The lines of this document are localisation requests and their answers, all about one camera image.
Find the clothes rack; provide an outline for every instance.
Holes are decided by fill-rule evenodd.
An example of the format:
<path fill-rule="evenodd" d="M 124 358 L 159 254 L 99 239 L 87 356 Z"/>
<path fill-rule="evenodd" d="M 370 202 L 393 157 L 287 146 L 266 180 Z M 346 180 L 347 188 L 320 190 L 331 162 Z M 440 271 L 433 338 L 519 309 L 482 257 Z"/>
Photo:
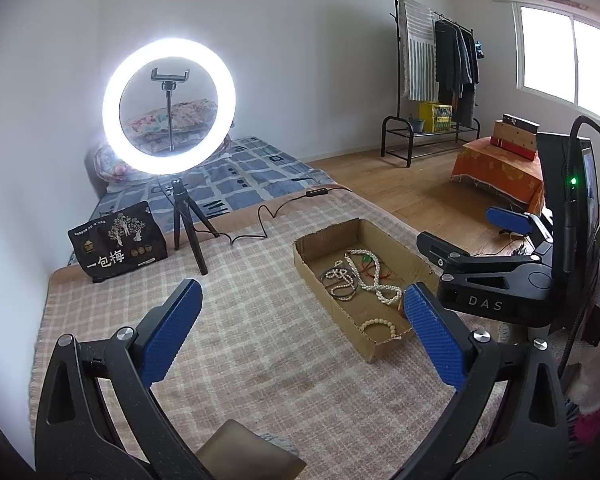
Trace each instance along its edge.
<path fill-rule="evenodd" d="M 395 16 L 392 14 L 392 17 L 395 20 L 395 30 L 396 30 L 396 38 L 397 38 L 397 45 L 398 45 L 398 63 L 400 63 L 400 46 L 401 46 L 401 43 L 403 40 L 402 40 L 402 38 L 400 38 L 400 25 L 398 23 L 398 3 L 399 3 L 399 0 L 394 0 Z M 453 23 L 455 26 L 457 26 L 457 27 L 461 28 L 462 30 L 465 30 L 465 31 L 469 32 L 471 35 L 473 35 L 474 30 L 472 28 L 471 29 L 465 28 L 462 25 L 460 25 L 459 23 L 456 23 L 455 21 L 450 20 L 444 14 L 437 12 L 435 10 L 432 10 L 431 12 L 433 14 L 435 14 L 436 16 L 438 16 L 439 18 L 441 18 L 442 20 Z M 401 101 L 402 101 L 402 78 L 400 78 L 400 76 L 398 76 L 398 99 L 397 99 L 396 113 L 394 116 L 385 117 L 384 121 L 382 121 L 382 139 L 381 139 L 382 142 L 381 142 L 380 156 L 385 156 L 385 154 L 388 153 L 389 155 L 395 156 L 397 158 L 401 158 L 402 160 L 407 162 L 407 168 L 410 168 L 411 161 L 414 158 L 419 158 L 421 156 L 427 156 L 427 155 L 435 155 L 437 153 L 450 152 L 452 150 L 458 149 L 460 146 L 462 146 L 462 144 L 458 144 L 459 142 L 462 142 L 462 143 L 466 142 L 465 140 L 460 139 L 459 134 L 463 134 L 463 133 L 467 133 L 467 132 L 476 132 L 475 138 L 476 139 L 480 138 L 480 121 L 478 121 L 478 119 L 476 119 L 476 118 L 474 118 L 474 122 L 477 125 L 477 128 L 469 128 L 466 126 L 460 126 L 460 124 L 458 122 L 456 122 L 455 129 L 450 130 L 448 132 L 415 133 L 413 131 L 411 125 L 408 123 L 407 119 L 402 118 L 400 116 Z M 400 123 L 403 123 L 406 127 L 405 128 L 388 128 L 387 124 L 389 123 L 389 121 L 398 121 Z M 398 149 L 398 150 L 388 150 L 386 148 L 386 134 L 392 134 L 392 135 L 396 135 L 396 136 L 408 139 L 409 143 L 407 146 L 407 157 L 406 158 L 397 153 L 398 151 L 401 151 L 404 148 Z M 413 155 L 413 147 L 414 147 L 413 143 L 414 143 L 415 139 L 421 139 L 421 138 L 426 138 L 426 137 L 435 138 L 435 137 L 439 137 L 439 136 L 448 136 L 449 134 L 456 135 L 455 143 L 451 148 L 444 148 L 442 150 L 435 150 L 435 151 L 429 152 L 429 153 Z M 432 144 L 439 144 L 441 142 L 449 142 L 449 139 L 446 139 L 446 138 L 445 139 L 437 139 L 432 142 L 427 142 L 425 144 L 418 144 L 416 147 L 422 148 L 424 146 L 430 146 Z"/>

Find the orange tablecloth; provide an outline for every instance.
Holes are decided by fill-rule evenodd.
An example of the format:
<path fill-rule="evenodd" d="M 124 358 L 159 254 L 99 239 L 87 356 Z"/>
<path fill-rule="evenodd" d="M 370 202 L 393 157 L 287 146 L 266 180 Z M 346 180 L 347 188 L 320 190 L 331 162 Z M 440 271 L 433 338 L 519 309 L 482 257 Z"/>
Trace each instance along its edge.
<path fill-rule="evenodd" d="M 491 144 L 491 137 L 466 143 L 451 178 L 467 175 L 528 205 L 527 211 L 540 214 L 544 206 L 544 183 L 540 158 L 528 160 Z"/>

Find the display screen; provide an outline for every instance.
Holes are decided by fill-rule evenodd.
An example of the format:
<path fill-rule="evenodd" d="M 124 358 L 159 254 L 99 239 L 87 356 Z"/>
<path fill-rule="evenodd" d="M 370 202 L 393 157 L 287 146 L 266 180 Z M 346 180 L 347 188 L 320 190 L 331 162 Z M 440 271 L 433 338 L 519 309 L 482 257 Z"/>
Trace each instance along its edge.
<path fill-rule="evenodd" d="M 585 186 L 587 187 L 587 205 L 589 209 L 589 239 L 595 236 L 598 228 L 598 180 L 596 178 L 596 163 L 593 160 L 593 150 L 582 150 L 584 161 Z"/>

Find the black monitor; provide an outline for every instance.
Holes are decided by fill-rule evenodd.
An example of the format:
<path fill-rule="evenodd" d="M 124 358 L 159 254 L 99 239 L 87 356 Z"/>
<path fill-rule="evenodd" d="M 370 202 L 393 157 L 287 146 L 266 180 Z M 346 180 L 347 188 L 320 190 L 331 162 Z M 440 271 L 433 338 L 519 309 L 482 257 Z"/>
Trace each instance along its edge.
<path fill-rule="evenodd" d="M 568 328 L 589 298 L 600 263 L 600 216 L 598 180 L 591 141 L 577 137 L 571 153 L 566 134 L 538 133 L 538 155 L 542 164 L 544 198 L 551 210 L 554 229 L 552 255 L 552 301 L 565 308 L 553 328 Z M 566 229 L 568 214 L 571 229 Z"/>

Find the black tripod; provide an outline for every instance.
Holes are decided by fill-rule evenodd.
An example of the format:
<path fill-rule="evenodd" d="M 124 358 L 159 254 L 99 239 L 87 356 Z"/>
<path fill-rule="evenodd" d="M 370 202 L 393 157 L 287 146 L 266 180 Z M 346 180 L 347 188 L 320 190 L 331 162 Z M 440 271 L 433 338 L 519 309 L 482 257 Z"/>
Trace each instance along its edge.
<path fill-rule="evenodd" d="M 167 93 L 167 119 L 169 121 L 169 142 L 171 151 L 174 151 L 173 145 L 173 121 L 171 119 L 171 92 L 176 89 L 176 83 L 184 83 L 189 79 L 189 70 L 186 70 L 184 75 L 161 75 L 158 74 L 158 69 L 154 68 L 151 70 L 151 81 L 159 81 L 162 83 L 162 89 Z M 173 246 L 175 250 L 180 247 L 180 219 L 184 224 L 184 231 L 189 238 L 189 244 L 193 255 L 196 257 L 200 274 L 205 276 L 208 274 L 206 268 L 205 257 L 202 255 L 202 249 L 200 248 L 200 242 L 198 236 L 193 228 L 193 218 L 191 217 L 191 211 L 200 219 L 205 227 L 215 236 L 219 237 L 216 228 L 211 225 L 211 222 L 198 207 L 195 200 L 193 200 L 182 183 L 181 178 L 174 178 L 171 181 L 171 190 L 173 191 Z"/>

